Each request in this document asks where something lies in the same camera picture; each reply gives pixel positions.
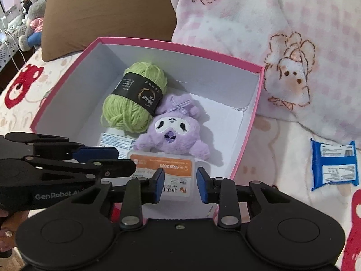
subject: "bed sheet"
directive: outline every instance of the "bed sheet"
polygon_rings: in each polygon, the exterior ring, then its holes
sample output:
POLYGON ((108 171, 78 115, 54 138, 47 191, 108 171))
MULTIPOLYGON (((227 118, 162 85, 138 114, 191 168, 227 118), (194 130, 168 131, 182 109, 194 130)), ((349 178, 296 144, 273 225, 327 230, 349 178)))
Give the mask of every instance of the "bed sheet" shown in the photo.
MULTIPOLYGON (((45 63, 41 59, 41 48, 35 52, 0 96, 1 135, 10 131, 30 131, 29 125, 42 100, 79 55, 45 63), (24 76, 29 77, 32 84, 25 97, 8 108, 5 104, 9 98, 7 95, 12 89, 16 90, 18 82, 22 82, 19 77, 24 76)), ((334 144, 314 135, 299 123, 256 116, 235 182, 246 185, 251 180, 261 180, 277 185, 286 194, 335 218, 348 237, 347 251, 340 256, 337 266, 342 266, 342 271, 361 271, 361 259, 357 261, 361 248, 361 187, 327 185, 312 192, 310 138, 334 144)), ((360 159, 360 151, 357 151, 357 156, 360 159)), ((241 212, 246 221, 247 209, 243 204, 241 212)))

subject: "blue and white package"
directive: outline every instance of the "blue and white package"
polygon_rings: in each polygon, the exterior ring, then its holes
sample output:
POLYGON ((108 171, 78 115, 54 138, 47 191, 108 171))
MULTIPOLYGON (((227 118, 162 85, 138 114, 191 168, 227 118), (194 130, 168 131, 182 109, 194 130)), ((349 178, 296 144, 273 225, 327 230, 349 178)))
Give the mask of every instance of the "blue and white package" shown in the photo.
POLYGON ((329 145, 311 139, 313 188, 326 184, 359 184, 355 141, 329 145))

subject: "purple plush toy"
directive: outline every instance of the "purple plush toy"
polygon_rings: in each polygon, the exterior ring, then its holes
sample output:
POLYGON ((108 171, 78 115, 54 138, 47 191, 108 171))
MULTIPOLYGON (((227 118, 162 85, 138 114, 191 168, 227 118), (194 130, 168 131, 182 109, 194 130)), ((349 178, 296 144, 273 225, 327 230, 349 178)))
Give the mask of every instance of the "purple plush toy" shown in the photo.
POLYGON ((134 148, 154 147, 168 154, 191 154, 202 160, 209 157, 209 147, 200 140, 200 125, 192 118, 199 114, 190 95, 168 95, 158 107, 147 133, 141 134, 134 148))

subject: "stuffed animal blue pants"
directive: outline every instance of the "stuffed animal blue pants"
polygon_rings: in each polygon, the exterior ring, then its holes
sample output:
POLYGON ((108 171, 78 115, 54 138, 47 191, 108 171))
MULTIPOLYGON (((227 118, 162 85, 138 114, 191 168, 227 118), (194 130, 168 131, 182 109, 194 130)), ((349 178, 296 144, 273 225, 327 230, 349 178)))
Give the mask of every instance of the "stuffed animal blue pants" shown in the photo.
POLYGON ((28 37, 29 47, 40 46, 42 44, 42 32, 34 32, 28 37))

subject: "gray stuffed animal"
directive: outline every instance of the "gray stuffed animal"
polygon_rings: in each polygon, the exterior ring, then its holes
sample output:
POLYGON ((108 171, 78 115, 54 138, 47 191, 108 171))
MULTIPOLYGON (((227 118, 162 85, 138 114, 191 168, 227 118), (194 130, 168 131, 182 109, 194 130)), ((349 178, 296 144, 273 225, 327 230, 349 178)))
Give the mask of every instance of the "gray stuffed animal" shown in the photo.
POLYGON ((32 2, 26 21, 24 36, 19 37, 19 46, 23 52, 29 51, 34 46, 40 46, 45 16, 46 0, 30 0, 32 2))

